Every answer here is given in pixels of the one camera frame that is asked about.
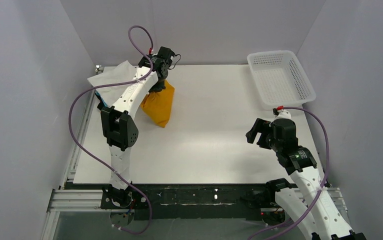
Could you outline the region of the yellow t shirt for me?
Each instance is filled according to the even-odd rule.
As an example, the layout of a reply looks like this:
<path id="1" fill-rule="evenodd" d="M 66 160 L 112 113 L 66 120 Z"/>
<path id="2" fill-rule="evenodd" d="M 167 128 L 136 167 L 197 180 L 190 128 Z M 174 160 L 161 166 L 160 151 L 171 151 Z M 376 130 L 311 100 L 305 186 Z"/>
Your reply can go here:
<path id="1" fill-rule="evenodd" d="M 175 93 L 175 88 L 166 79 L 163 83 L 165 89 L 150 92 L 140 104 L 143 112 L 161 128 L 165 128 L 170 120 Z"/>

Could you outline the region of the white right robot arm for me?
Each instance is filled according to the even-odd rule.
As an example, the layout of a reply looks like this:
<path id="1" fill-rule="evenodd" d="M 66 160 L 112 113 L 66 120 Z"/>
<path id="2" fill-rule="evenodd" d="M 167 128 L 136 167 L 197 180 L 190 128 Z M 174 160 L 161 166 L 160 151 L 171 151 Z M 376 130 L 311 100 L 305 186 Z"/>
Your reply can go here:
<path id="1" fill-rule="evenodd" d="M 246 140 L 252 144 L 261 134 L 257 145 L 273 150 L 280 165 L 298 187 L 300 200 L 284 178 L 267 182 L 274 201 L 280 205 L 308 240 L 364 240 L 343 218 L 322 182 L 317 163 L 306 147 L 299 145 L 296 124 L 291 119 L 267 121 L 258 118 Z"/>

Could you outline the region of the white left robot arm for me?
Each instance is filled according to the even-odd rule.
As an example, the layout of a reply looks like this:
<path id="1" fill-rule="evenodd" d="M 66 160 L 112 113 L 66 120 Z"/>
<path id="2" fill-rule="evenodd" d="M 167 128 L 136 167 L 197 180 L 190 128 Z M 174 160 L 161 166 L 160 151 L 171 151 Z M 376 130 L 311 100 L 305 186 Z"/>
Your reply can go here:
<path id="1" fill-rule="evenodd" d="M 155 54 L 143 57 L 133 78 L 148 76 L 126 88 L 111 105 L 99 107 L 103 136 L 109 145 L 111 167 L 110 184 L 104 193 L 115 206 L 129 207 L 133 190 L 129 186 L 130 156 L 137 142 L 139 130 L 134 122 L 135 115 L 142 109 L 159 127 L 164 128 L 170 120 L 175 88 L 167 81 L 169 70 L 177 54 L 167 47 L 160 47 Z"/>

